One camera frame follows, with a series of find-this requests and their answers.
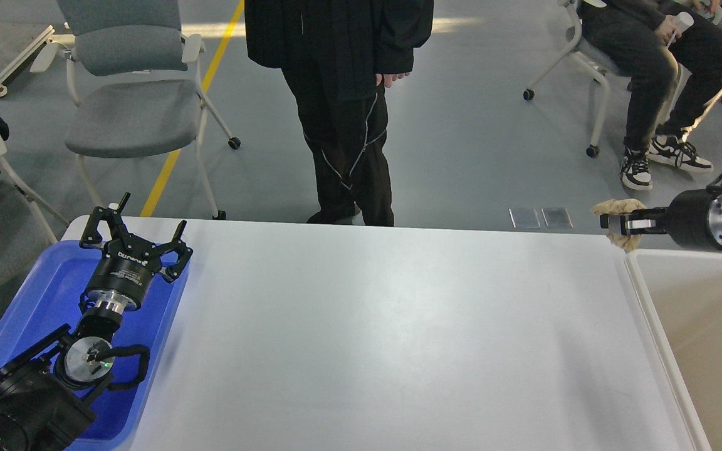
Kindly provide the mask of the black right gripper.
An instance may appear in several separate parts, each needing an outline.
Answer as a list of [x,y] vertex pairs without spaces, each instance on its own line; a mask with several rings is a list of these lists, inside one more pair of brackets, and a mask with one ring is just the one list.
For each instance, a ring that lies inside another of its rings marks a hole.
[[636,209],[602,214],[601,229],[624,229],[624,235],[669,235],[685,249],[722,251],[722,192],[687,190],[666,209]]

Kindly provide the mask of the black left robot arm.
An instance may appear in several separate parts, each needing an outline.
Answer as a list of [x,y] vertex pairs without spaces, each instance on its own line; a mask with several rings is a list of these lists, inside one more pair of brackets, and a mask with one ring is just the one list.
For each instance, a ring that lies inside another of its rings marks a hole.
[[0,322],[0,450],[112,450],[137,427],[193,251],[96,207],[50,246]]

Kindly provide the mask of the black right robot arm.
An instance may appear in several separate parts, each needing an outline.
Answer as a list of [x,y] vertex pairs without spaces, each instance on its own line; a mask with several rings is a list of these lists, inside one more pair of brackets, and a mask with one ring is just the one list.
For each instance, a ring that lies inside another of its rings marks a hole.
[[722,173],[703,189],[680,192],[668,207],[611,199],[592,209],[611,242],[627,251],[642,235],[667,235],[685,249],[722,251]]

